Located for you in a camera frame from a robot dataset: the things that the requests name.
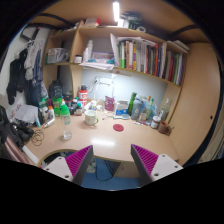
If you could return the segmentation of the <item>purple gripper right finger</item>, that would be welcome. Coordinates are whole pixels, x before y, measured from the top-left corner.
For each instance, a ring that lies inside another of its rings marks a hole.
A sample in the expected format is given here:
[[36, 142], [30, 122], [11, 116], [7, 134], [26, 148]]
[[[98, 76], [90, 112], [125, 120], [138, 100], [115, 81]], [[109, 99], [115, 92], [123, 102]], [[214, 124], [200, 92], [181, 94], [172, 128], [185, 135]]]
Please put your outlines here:
[[137, 145], [131, 145], [131, 155], [140, 174], [142, 186], [152, 183], [151, 173], [158, 160], [158, 155]]

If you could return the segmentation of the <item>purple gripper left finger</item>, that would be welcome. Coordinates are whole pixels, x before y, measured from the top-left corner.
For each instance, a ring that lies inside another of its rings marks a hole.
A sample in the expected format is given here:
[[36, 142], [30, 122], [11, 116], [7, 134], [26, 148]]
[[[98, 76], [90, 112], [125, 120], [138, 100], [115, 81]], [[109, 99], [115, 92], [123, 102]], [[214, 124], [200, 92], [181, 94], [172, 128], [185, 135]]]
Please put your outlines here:
[[93, 146], [87, 146], [83, 149], [74, 152], [65, 158], [68, 168], [70, 169], [73, 180], [76, 185], [81, 185], [85, 176], [86, 170], [93, 157]]

